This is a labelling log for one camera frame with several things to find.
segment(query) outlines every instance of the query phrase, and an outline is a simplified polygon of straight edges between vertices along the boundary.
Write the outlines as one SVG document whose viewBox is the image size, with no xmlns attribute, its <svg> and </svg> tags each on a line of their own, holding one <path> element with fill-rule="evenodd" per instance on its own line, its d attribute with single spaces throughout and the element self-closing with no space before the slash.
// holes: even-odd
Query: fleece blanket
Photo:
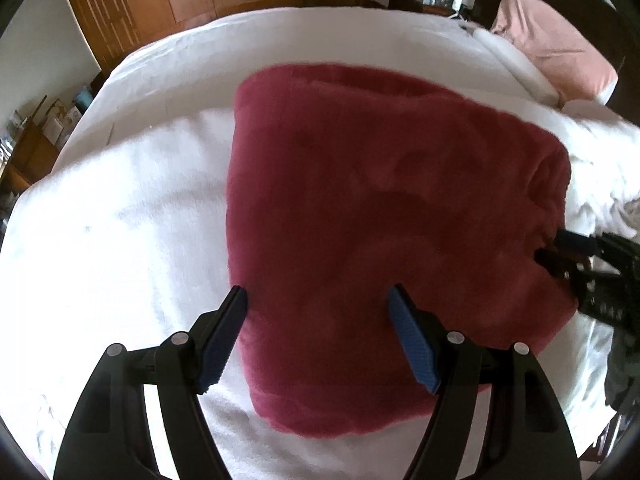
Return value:
<svg viewBox="0 0 640 480">
<path fill-rule="evenodd" d="M 393 72 L 279 66 L 235 100 L 226 233 L 249 294 L 256 412 L 305 436 L 431 413 L 388 320 L 417 306 L 484 346 L 542 350 L 575 313 L 533 261 L 563 225 L 568 155 L 550 133 Z"/>
</svg>

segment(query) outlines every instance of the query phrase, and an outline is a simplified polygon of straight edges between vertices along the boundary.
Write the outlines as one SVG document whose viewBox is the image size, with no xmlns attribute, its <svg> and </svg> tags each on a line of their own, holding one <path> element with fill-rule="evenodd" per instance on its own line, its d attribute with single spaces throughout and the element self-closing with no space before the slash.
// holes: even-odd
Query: wooden headboard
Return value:
<svg viewBox="0 0 640 480">
<path fill-rule="evenodd" d="M 631 33 L 622 17 L 603 0 L 543 0 L 562 14 L 620 72 L 634 49 Z M 472 19 L 489 28 L 500 0 L 476 0 Z"/>
</svg>

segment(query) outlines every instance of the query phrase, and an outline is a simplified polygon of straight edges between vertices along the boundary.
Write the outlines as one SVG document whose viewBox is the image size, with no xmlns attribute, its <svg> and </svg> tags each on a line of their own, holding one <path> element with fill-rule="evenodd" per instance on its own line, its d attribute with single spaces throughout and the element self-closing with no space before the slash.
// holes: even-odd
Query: white duvet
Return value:
<svg viewBox="0 0 640 480">
<path fill-rule="evenodd" d="M 52 174 L 18 201 L 0 253 L 0 415 L 50 476 L 104 349 L 159 344 L 216 309 L 228 292 L 232 97 L 255 70 L 290 61 L 413 73 L 539 124 L 572 155 L 568 227 L 635 234 L 626 227 L 633 212 L 623 209 L 640 194 L 637 130 L 576 122 L 535 104 L 455 22 L 365 9 L 279 9 L 159 41 L 113 73 Z M 608 329 L 576 315 L 540 355 L 578 453 L 612 416 L 602 387 L 609 344 Z M 402 478 L 428 423 L 331 440 L 277 433 L 254 412 L 237 351 L 200 402 L 239 479 Z M 147 403 L 161 472 L 177 479 L 157 399 L 149 395 Z M 487 403 L 487 395 L 479 397 L 461 475 L 475 467 Z"/>
</svg>

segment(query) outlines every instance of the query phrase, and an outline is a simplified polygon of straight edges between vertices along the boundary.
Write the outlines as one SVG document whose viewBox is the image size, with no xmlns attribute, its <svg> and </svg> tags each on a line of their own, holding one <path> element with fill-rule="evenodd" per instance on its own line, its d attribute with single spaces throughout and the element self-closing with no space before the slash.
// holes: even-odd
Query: nightstand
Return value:
<svg viewBox="0 0 640 480">
<path fill-rule="evenodd" d="M 5 164 L 0 164 L 0 192 L 25 192 L 47 176 L 60 154 L 33 121 L 47 96 L 18 132 L 17 142 Z"/>
<path fill-rule="evenodd" d="M 423 14 L 437 14 L 445 18 L 456 13 L 451 7 L 424 4 L 422 0 L 389 0 L 389 10 L 408 10 L 409 12 L 421 12 Z"/>
</svg>

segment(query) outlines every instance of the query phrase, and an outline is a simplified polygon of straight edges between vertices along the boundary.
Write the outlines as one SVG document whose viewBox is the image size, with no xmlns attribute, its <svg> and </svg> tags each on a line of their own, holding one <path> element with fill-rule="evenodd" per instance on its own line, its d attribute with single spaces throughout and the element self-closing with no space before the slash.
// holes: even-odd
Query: red blanket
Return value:
<svg viewBox="0 0 640 480">
<path fill-rule="evenodd" d="M 386 310 L 477 344 L 543 349 L 575 312 L 533 261 L 563 225 L 568 155 L 550 133 L 405 75 L 263 70 L 239 88 L 228 174 L 231 282 L 257 413 L 306 436 L 431 413 Z"/>
</svg>

